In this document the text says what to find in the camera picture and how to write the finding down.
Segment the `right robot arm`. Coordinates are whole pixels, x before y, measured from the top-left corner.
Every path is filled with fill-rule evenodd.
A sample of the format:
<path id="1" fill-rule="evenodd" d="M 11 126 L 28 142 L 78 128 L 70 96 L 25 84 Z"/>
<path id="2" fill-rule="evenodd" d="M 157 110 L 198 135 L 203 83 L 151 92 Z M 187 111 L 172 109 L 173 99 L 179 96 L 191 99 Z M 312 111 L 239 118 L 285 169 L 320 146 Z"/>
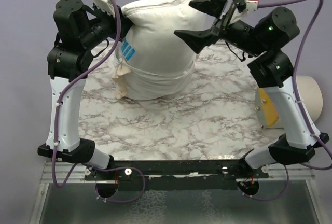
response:
<path id="1" fill-rule="evenodd" d="M 287 3 L 270 3 L 271 12 L 255 26 L 243 22 L 242 17 L 262 8 L 259 0 L 192 0 L 189 6 L 214 17 L 215 22 L 205 31 L 176 30 L 175 35 L 194 53 L 224 40 L 250 55 L 250 73 L 283 124 L 285 132 L 276 141 L 249 151 L 239 160 L 239 174 L 250 178 L 268 164 L 306 164 L 329 136 L 311 120 L 296 85 L 297 64 L 282 51 L 300 32 Z"/>

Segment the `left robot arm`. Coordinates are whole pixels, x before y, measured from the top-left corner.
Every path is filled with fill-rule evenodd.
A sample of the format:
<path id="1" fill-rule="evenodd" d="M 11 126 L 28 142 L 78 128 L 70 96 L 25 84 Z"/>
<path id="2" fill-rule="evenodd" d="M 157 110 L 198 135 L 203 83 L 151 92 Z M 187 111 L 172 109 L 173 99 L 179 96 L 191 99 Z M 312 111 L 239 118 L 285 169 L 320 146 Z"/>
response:
<path id="1" fill-rule="evenodd" d="M 79 137 L 78 119 L 86 72 L 94 59 L 91 51 L 107 38 L 116 38 L 116 19 L 82 0 L 60 0 L 53 18 L 58 32 L 47 56 L 52 120 L 47 141 L 37 153 L 97 167 L 102 179 L 110 179 L 115 172 L 113 157 L 98 150 L 94 141 Z"/>

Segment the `grey pillowcase with cream trim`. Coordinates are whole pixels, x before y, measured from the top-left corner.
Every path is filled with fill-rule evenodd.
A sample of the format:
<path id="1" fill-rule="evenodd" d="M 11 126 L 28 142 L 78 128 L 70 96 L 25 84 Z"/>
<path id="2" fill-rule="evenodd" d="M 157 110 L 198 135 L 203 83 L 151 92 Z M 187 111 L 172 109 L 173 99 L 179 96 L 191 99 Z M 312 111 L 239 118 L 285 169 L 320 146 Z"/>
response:
<path id="1" fill-rule="evenodd" d="M 191 52 L 189 64 L 183 72 L 175 75 L 160 75 L 130 65 L 123 49 L 117 47 L 112 74 L 112 80 L 116 85 L 115 97 L 148 101 L 178 94 L 189 85 L 198 57 L 198 54 Z"/>

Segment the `white pillow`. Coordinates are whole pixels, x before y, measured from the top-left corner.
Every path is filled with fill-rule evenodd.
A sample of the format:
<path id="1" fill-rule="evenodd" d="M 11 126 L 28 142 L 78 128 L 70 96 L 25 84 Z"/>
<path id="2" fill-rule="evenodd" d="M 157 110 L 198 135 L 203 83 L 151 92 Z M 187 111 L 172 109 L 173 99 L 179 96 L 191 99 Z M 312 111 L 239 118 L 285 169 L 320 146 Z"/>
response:
<path id="1" fill-rule="evenodd" d="M 123 51 L 131 67 L 171 75 L 192 66 L 196 54 L 174 34 L 199 31 L 205 24 L 205 15 L 190 7 L 190 1 L 138 0 L 122 6 L 123 15 L 133 23 L 125 36 L 131 50 Z"/>

